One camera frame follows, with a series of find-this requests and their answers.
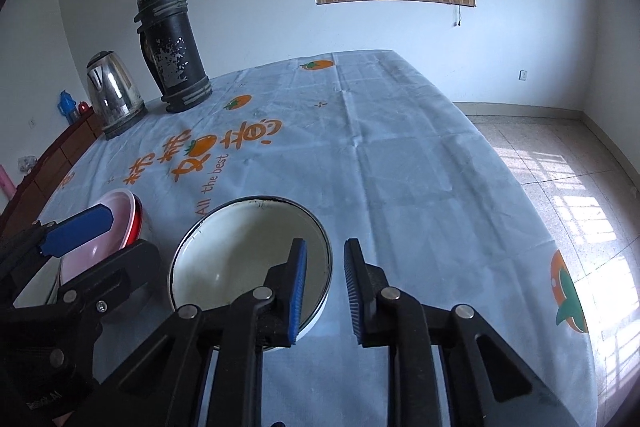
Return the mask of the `red plastic bowl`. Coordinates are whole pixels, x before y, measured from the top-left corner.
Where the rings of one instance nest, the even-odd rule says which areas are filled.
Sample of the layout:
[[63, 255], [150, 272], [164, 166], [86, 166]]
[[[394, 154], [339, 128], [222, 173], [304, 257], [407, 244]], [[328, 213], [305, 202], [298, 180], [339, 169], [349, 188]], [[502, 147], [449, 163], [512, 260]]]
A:
[[58, 270], [61, 285], [145, 236], [148, 228], [145, 212], [141, 200], [134, 193], [119, 188], [104, 194], [96, 203], [111, 210], [114, 218], [112, 227], [62, 258]]

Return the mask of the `stainless steel bowl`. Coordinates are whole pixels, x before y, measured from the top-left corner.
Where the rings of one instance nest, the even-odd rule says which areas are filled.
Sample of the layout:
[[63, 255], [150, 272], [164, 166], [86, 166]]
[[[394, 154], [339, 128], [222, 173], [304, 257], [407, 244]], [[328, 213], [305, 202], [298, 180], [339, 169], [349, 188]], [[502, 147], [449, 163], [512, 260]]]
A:
[[60, 286], [60, 264], [60, 259], [50, 258], [17, 296], [13, 306], [28, 308], [53, 303]]

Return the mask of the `dark wooden sideboard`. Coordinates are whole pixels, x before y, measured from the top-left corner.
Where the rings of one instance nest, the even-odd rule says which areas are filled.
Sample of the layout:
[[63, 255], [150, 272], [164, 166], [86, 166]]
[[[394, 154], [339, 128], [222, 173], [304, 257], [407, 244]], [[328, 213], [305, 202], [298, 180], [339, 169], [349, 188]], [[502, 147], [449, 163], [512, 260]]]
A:
[[58, 136], [25, 176], [1, 215], [1, 237], [8, 239], [35, 222], [70, 169], [102, 134], [92, 107]]

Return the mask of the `pink thermos bottle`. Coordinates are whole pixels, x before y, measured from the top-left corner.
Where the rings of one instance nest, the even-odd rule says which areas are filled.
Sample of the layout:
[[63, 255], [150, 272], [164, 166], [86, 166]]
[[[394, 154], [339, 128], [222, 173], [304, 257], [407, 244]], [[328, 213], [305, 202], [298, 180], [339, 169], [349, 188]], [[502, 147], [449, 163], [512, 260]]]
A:
[[0, 186], [7, 199], [11, 199], [15, 195], [15, 185], [2, 165], [0, 165]]

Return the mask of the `crumpled plastic bag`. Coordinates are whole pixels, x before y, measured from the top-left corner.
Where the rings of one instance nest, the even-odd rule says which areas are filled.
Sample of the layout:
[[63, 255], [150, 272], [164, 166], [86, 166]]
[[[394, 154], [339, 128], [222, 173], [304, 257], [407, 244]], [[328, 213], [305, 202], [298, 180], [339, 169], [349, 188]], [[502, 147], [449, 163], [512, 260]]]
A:
[[29, 174], [37, 165], [38, 158], [34, 155], [28, 155], [18, 158], [18, 170], [21, 173]]

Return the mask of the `small red jar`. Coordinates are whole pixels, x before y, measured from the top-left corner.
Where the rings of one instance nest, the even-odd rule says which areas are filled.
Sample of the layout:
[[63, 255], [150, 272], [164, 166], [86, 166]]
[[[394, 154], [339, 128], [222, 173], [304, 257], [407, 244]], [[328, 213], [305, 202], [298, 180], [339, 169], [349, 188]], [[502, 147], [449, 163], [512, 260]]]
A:
[[87, 102], [80, 102], [78, 104], [78, 112], [80, 115], [87, 114], [89, 112], [90, 106]]

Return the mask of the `blue water jug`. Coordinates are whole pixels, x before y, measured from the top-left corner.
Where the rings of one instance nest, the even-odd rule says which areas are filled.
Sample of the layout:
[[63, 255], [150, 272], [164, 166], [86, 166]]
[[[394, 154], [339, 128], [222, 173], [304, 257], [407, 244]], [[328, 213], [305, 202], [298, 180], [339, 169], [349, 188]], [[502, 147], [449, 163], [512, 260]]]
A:
[[58, 100], [58, 111], [66, 119], [67, 124], [69, 124], [70, 126], [72, 124], [75, 124], [75, 122], [79, 119], [77, 103], [66, 90], [63, 90], [60, 93], [60, 99]]

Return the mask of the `stainless steel electric kettle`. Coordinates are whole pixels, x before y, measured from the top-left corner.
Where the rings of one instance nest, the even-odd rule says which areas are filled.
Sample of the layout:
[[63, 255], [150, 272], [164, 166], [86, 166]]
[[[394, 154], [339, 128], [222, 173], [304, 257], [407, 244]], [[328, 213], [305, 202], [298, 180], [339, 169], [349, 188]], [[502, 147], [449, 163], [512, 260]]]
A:
[[143, 98], [114, 51], [93, 55], [86, 75], [91, 106], [102, 121], [105, 139], [123, 134], [146, 115]]

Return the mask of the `black thermos flask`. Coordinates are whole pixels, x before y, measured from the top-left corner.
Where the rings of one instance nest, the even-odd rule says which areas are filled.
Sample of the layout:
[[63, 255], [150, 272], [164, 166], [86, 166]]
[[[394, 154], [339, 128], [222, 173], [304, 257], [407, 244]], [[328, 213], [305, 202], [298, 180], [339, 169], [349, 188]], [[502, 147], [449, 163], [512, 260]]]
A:
[[137, 0], [134, 22], [146, 66], [169, 113], [181, 113], [212, 94], [191, 28], [186, 0]]

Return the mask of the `blue persimmon print tablecloth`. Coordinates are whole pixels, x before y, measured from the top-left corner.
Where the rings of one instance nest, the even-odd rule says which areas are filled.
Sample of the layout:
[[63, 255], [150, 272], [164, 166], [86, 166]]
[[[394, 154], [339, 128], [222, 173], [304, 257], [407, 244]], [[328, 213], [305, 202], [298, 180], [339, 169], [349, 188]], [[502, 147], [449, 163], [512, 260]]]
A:
[[427, 305], [467, 303], [552, 389], [597, 421], [590, 340], [558, 319], [555, 243], [484, 136], [392, 51], [232, 72], [187, 112], [152, 104], [81, 156], [42, 212], [62, 220], [114, 188], [136, 194], [171, 259], [198, 219], [269, 195], [310, 210], [335, 257], [358, 239], [391, 284]]

